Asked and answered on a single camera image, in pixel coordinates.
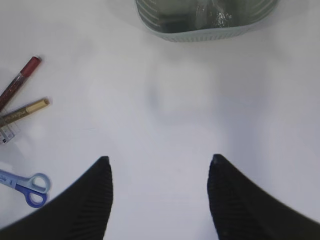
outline gold pen cap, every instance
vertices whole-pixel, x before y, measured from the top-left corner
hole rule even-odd
[[[45,108],[50,104],[50,101],[48,98],[43,98],[39,101],[36,101],[28,106],[25,107],[25,110],[28,114],[33,114],[34,112]]]

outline gold marker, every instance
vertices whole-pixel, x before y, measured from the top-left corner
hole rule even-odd
[[[37,112],[40,109],[47,107],[50,104],[49,99],[43,98],[39,101],[24,106],[16,111],[8,113],[0,119],[0,128],[12,124],[15,121],[23,119],[24,117]]]

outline white background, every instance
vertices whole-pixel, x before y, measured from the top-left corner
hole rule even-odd
[[[132,6],[1,1],[0,89],[31,56],[44,60],[7,109],[52,105],[17,122],[0,168],[47,174],[52,200],[109,156],[109,240],[218,239],[214,153],[320,221],[320,1],[283,0],[261,29],[200,43],[152,36]],[[11,188],[0,195],[0,227],[34,211]]]

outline green plastic container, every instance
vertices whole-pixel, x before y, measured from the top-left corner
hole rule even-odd
[[[135,0],[146,27],[171,42],[225,39],[246,33],[279,0]]]

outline blue scissors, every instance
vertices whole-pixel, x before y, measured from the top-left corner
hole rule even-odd
[[[44,181],[45,187],[36,185],[38,178]],[[47,192],[51,187],[50,179],[42,173],[36,173],[28,178],[0,170],[0,183],[23,193],[26,203],[32,208],[40,208],[46,203]],[[42,201],[33,200],[32,194],[41,197]]]

